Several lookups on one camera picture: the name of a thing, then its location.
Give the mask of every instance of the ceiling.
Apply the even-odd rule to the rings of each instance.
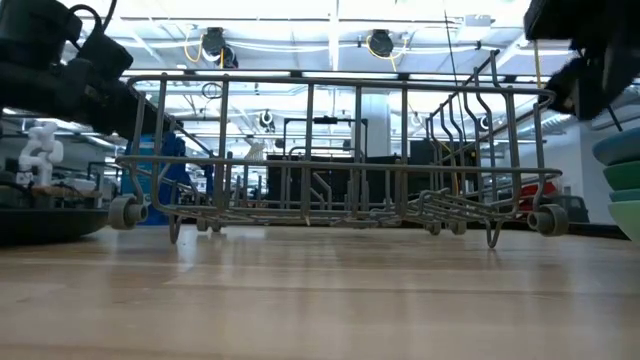
[[[80,3],[60,0],[67,6]],[[111,0],[84,0],[104,16]],[[200,36],[207,27],[224,28],[224,36],[234,49],[240,70],[310,70],[341,72],[429,73],[444,74],[457,80],[466,79],[480,66],[491,50],[500,50],[497,71],[503,75],[535,74],[533,44],[524,40],[522,18],[529,0],[128,0],[119,1],[107,34],[124,45],[133,55],[132,69],[205,70],[216,65],[206,54],[199,54]],[[83,36],[93,27],[88,13],[78,13],[84,21]],[[477,19],[489,19],[487,26],[475,26]],[[394,41],[395,64],[372,56],[367,36],[373,29],[387,29]],[[551,75],[573,55],[566,44],[541,42],[540,69]],[[75,49],[68,46],[65,57]],[[204,83],[173,82],[169,84],[167,112],[194,121],[185,128],[201,135],[201,141],[217,149],[220,101],[202,96]],[[528,84],[514,86],[533,87]],[[157,101],[157,83],[137,84],[139,90]],[[386,91],[390,109],[392,134],[400,134],[400,94]],[[266,109],[274,115],[276,134],[282,132],[285,117],[304,117],[307,92],[304,86],[287,84],[231,84],[229,134],[263,134],[258,126],[260,113]],[[421,121],[444,101],[447,93],[409,94],[412,109],[419,114],[411,119],[410,134],[423,136]],[[314,98],[314,115],[354,116],[353,89],[318,87]],[[501,96],[484,100],[494,112],[496,121],[504,115]],[[531,96],[516,96],[516,107],[529,108]],[[469,99],[477,116],[484,109]],[[454,120],[464,122],[473,134],[473,123],[466,114],[454,111]],[[304,124],[292,123],[288,135],[304,134]],[[314,139],[314,145],[341,146],[350,136],[347,124],[314,126],[314,137],[333,136],[335,140]],[[445,131],[435,126],[438,136]],[[194,150],[194,144],[188,145]],[[243,156],[250,145],[241,139],[229,139],[229,148]],[[267,141],[268,150],[274,150]],[[392,151],[399,151],[399,141],[392,138]]]

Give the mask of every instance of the white ceiling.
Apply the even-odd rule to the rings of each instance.
[[[67,6],[82,2],[104,16],[110,0],[61,2]],[[198,39],[206,28],[223,27],[242,70],[393,72],[391,62],[372,56],[365,43],[372,29],[388,29],[396,54],[402,53],[396,60],[398,72],[450,74],[454,71],[451,51],[455,71],[468,76],[474,67],[487,59],[490,50],[500,49],[499,74],[532,75],[535,73],[532,46],[522,41],[522,18],[528,5],[529,0],[120,0],[107,34],[133,55],[133,69],[213,69],[215,65],[204,57],[197,62],[190,61],[185,50],[195,57]],[[445,9],[448,28],[444,22]],[[86,35],[93,27],[92,20],[86,13],[79,15],[83,17]],[[468,15],[489,15],[493,20],[491,28],[484,32],[468,32],[469,28],[463,24]],[[477,49],[477,41],[481,41],[480,49]],[[572,57],[564,50],[564,44],[545,42],[540,48],[543,75],[557,71]],[[75,52],[72,47],[66,51],[67,57]],[[191,114],[191,101],[196,108],[194,116],[202,116],[200,109],[204,108],[206,115],[216,116],[219,101],[208,101],[199,96],[201,85],[170,84],[168,111]],[[255,96],[254,84],[232,84],[230,133],[255,133],[257,114],[265,109],[276,114],[278,132],[282,129],[284,115],[303,117],[306,91],[285,95],[286,91],[295,92],[297,86],[259,86],[261,95]],[[141,84],[141,87],[151,93],[157,90],[155,84]],[[183,94],[189,94],[189,100]],[[411,93],[410,103],[415,111],[426,114],[447,96],[445,93]],[[522,106],[531,100],[530,96],[518,96],[516,105]],[[504,112],[504,101],[500,96],[486,96],[485,101],[496,115]],[[322,88],[316,91],[314,111],[317,116],[342,114],[343,111],[344,116],[353,116],[354,103],[351,89],[339,89],[334,101],[333,89]],[[394,114],[391,116],[392,132],[399,134],[398,93],[389,92],[389,104]],[[478,116],[482,115],[483,109],[475,97],[470,97],[470,107]],[[460,121],[458,111],[454,113]],[[302,124],[290,125],[292,133],[303,131]],[[189,122],[186,127],[190,131],[215,134],[218,123]],[[314,135],[348,135],[349,131],[347,125],[314,127]],[[418,131],[417,126],[410,130],[420,134]],[[439,126],[436,132],[444,134]],[[203,141],[214,148],[217,146],[217,139]],[[246,143],[237,143],[234,152],[248,151]]]

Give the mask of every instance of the wall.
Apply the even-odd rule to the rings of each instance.
[[[562,176],[555,183],[562,190],[571,187],[571,195],[583,196],[582,162],[580,147],[580,126],[571,124],[565,128],[563,135],[548,135],[544,137],[544,163],[546,168],[562,170]],[[520,144],[520,167],[538,167],[535,144]],[[496,161],[496,166],[510,166],[510,152],[505,151],[504,159]]]
[[[388,96],[364,94],[362,96],[362,118],[368,119],[368,155],[389,156],[392,154],[390,141],[390,113]],[[364,151],[365,128],[362,127],[361,148]],[[351,146],[355,146],[355,126],[351,127]]]

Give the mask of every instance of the white figurine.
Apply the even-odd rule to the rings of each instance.
[[[55,140],[56,130],[58,130],[58,125],[54,122],[46,122],[43,126],[29,129],[29,141],[22,149],[18,159],[20,165],[20,172],[16,177],[18,184],[28,185],[33,181],[31,169],[37,166],[39,175],[37,185],[51,185],[53,164],[61,162],[64,155],[62,143]],[[38,155],[33,156],[32,153],[37,150],[39,150]]]

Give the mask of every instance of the red object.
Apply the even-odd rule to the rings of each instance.
[[[555,185],[548,182],[544,184],[542,189],[542,195],[549,195],[557,192],[558,189]],[[526,185],[520,190],[520,196],[534,196],[538,192],[538,184]],[[533,211],[533,198],[524,199],[520,201],[521,211]]]
[[[555,185],[553,185],[552,183],[545,183],[544,189],[542,189],[542,194],[547,195],[556,191],[558,191],[558,189]],[[532,196],[535,195],[536,192],[538,192],[538,184],[531,184],[522,188],[522,190],[520,191],[520,196]]]

